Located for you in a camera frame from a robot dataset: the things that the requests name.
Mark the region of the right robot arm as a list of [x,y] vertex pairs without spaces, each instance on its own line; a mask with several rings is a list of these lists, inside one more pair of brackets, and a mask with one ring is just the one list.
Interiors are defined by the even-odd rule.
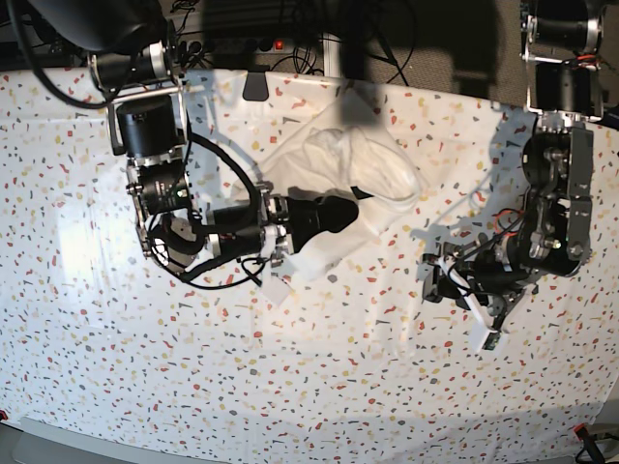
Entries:
[[[358,217],[344,196],[296,199],[253,182],[221,147],[194,133],[177,71],[175,28],[156,1],[11,1],[7,5],[27,65],[58,100],[82,110],[94,104],[60,90],[31,44],[24,17],[48,24],[87,54],[102,94],[112,151],[127,160],[127,192],[143,254],[194,289],[200,278],[237,262],[245,281],[265,286],[272,267],[312,238],[338,233]],[[202,214],[191,194],[187,164],[193,146],[222,161],[248,200]]]

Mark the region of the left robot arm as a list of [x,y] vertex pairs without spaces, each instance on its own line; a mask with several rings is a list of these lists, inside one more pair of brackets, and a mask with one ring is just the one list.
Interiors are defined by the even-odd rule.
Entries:
[[423,297],[450,299],[474,317],[475,352],[499,351],[507,325],[530,286],[546,275],[573,276],[591,254],[594,134],[604,117],[600,47],[606,1],[523,1],[521,53],[535,72],[527,84],[533,132],[521,164],[529,189],[515,222],[465,245],[443,242]]

